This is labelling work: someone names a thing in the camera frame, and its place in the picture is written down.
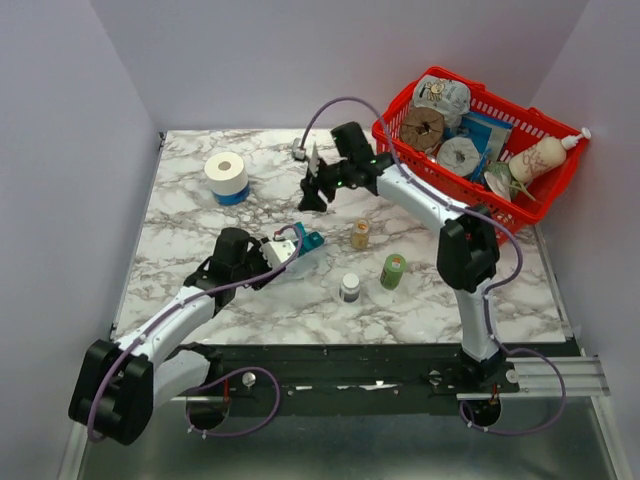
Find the marble surface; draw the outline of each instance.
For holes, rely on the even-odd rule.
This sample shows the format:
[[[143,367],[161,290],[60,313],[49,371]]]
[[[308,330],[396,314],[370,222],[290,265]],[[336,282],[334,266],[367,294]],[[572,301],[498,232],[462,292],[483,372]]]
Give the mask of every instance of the marble surface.
[[[220,230],[242,227],[271,235],[302,221],[326,244],[296,260],[259,292],[238,290],[236,299],[188,341],[206,343],[407,343],[459,342],[461,326],[453,291],[436,267],[437,237],[400,207],[367,191],[338,191],[327,213],[300,213],[299,181],[305,166],[289,156],[299,130],[170,132],[153,186],[135,264],[117,323],[117,336],[144,323],[180,288],[184,278],[211,254]],[[317,130],[320,155],[337,158],[330,134]],[[202,173],[211,155],[231,150],[246,163],[251,195],[220,207]],[[353,221],[372,223],[370,247],[349,243]],[[563,341],[559,314],[533,232],[518,235],[524,251],[519,278],[496,292],[498,330],[503,341]],[[400,253],[408,269],[393,292],[378,277],[384,259]],[[515,265],[512,247],[501,249],[498,276]],[[355,304],[338,298],[340,279],[357,273],[363,291]]]

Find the small jar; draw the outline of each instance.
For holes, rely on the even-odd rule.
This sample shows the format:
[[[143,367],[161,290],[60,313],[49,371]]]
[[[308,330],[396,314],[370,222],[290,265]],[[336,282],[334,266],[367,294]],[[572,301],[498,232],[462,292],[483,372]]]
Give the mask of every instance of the small jar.
[[[340,298],[347,302],[355,302],[360,296],[360,278],[355,273],[347,273],[340,284]]]
[[[359,218],[351,229],[351,246],[356,250],[364,250],[369,245],[369,221]]]

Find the green can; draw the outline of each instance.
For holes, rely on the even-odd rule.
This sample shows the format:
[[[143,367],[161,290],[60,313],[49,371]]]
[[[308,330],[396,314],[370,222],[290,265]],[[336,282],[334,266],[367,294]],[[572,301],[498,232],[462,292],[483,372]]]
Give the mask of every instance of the green can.
[[[392,253],[384,262],[384,268],[380,274],[380,284],[387,290],[395,290],[400,284],[402,274],[407,269],[407,261],[402,255]]]

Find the lotion bottle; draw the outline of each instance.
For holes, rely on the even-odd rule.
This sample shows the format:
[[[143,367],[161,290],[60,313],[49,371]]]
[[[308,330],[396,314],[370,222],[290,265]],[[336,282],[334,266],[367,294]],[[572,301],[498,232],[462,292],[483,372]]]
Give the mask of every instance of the lotion bottle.
[[[591,138],[591,132],[586,128],[582,129],[580,135],[568,135],[562,140],[555,137],[543,138],[509,161],[511,175],[522,184],[529,183],[543,173],[562,165],[567,159],[567,150],[575,147],[583,138]]]

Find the white tape roll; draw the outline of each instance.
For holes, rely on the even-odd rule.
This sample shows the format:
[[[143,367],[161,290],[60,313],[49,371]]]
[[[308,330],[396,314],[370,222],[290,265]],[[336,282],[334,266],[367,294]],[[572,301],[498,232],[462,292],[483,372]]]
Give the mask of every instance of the white tape roll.
[[[469,176],[480,163],[480,155],[471,140],[453,137],[438,151],[438,164],[461,177]]]
[[[204,174],[216,196],[235,195],[249,183],[242,157],[233,152],[219,153],[207,160]]]

